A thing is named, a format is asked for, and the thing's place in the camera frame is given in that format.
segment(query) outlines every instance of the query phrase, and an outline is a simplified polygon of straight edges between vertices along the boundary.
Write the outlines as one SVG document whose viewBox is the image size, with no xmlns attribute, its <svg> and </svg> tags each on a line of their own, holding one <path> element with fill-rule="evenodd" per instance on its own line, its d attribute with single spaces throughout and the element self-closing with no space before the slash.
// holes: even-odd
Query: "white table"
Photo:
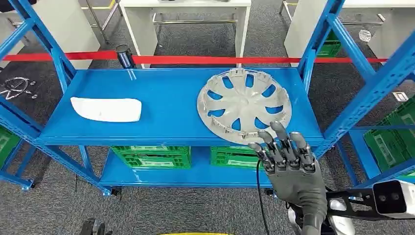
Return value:
<svg viewBox="0 0 415 235">
<path fill-rule="evenodd" d="M 284 41 L 288 57 L 302 57 L 326 3 L 299 0 Z M 369 42 L 378 58 L 389 58 L 415 29 L 415 0 L 346 0 L 343 8 L 393 8 Z"/>
<path fill-rule="evenodd" d="M 237 19 L 235 51 L 243 57 L 251 0 L 121 0 L 120 6 L 138 55 L 154 55 L 158 43 L 154 13 L 234 13 Z"/>
<path fill-rule="evenodd" d="M 64 52 L 97 51 L 100 47 L 78 0 L 38 0 L 33 9 L 39 15 L 46 28 L 52 34 Z M 13 30 L 5 19 L 15 11 L 0 14 L 0 41 L 4 41 Z M 10 54 L 16 54 L 23 48 L 19 42 Z M 72 60 L 76 69 L 87 69 L 92 60 Z M 8 61 L 1 61 L 4 67 Z"/>
</svg>

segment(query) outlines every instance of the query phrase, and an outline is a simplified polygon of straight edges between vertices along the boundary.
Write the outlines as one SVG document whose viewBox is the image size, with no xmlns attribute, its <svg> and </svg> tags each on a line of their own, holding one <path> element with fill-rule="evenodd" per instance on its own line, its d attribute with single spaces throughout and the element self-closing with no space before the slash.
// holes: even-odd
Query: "red barrier tape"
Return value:
<svg viewBox="0 0 415 235">
<path fill-rule="evenodd" d="M 70 60 L 116 60 L 115 51 L 92 51 L 92 52 L 70 52 L 65 53 Z M 213 57 L 213 56 L 133 56 L 136 64 L 279 64 L 298 63 L 300 58 L 287 57 Z M 370 63 L 386 62 L 387 59 L 367 58 Z M 52 61 L 48 53 L 32 53 L 7 55 L 6 61 Z M 318 57 L 315 63 L 351 63 L 350 58 L 325 58 Z"/>
</svg>

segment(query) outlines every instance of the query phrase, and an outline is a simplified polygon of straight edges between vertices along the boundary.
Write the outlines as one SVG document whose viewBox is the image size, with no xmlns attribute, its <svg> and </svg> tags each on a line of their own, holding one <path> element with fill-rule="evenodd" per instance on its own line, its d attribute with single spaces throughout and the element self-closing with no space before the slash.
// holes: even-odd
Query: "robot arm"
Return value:
<svg viewBox="0 0 415 235">
<path fill-rule="evenodd" d="M 353 235 L 352 218 L 370 221 L 415 218 L 414 184 L 392 180 L 376 183 L 373 188 L 326 192 L 320 165 L 303 136 L 298 132 L 288 136 L 277 121 L 270 125 L 280 144 L 268 132 L 259 131 L 258 136 L 264 139 L 268 151 L 258 143 L 250 143 L 249 147 L 262 161 L 277 197 L 301 214 L 301 223 L 297 224 L 302 224 L 302 235 L 320 235 L 323 223 L 337 234 Z M 336 198 L 342 198 L 346 206 Z M 367 209 L 354 209 L 353 204 L 365 205 Z"/>
<path fill-rule="evenodd" d="M 258 143 L 250 143 L 249 147 L 262 161 L 277 197 L 302 208 L 301 233 L 320 235 L 327 215 L 327 199 L 319 163 L 300 133 L 291 132 L 288 136 L 277 121 L 271 122 L 271 128 L 277 133 L 280 146 L 268 132 L 259 131 L 258 136 L 265 140 L 269 151 Z"/>
</svg>

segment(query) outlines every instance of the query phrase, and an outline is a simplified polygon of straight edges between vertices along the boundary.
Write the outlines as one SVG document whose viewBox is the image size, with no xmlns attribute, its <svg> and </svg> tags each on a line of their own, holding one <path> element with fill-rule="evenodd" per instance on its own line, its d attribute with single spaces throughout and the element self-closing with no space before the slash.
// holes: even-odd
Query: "white foam block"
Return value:
<svg viewBox="0 0 415 235">
<path fill-rule="evenodd" d="M 83 118 L 108 122 L 140 120 L 141 102 L 137 99 L 88 99 L 71 97 L 70 102 Z"/>
</svg>

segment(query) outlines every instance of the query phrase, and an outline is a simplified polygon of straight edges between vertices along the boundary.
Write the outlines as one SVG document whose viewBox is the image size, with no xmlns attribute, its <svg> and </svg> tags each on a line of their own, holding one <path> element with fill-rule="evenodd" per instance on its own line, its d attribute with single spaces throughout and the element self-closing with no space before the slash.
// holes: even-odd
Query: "white sensor device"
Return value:
<svg viewBox="0 0 415 235">
<path fill-rule="evenodd" d="M 415 218 L 415 185 L 391 180 L 373 185 L 376 210 L 379 214 L 396 218 Z"/>
</svg>

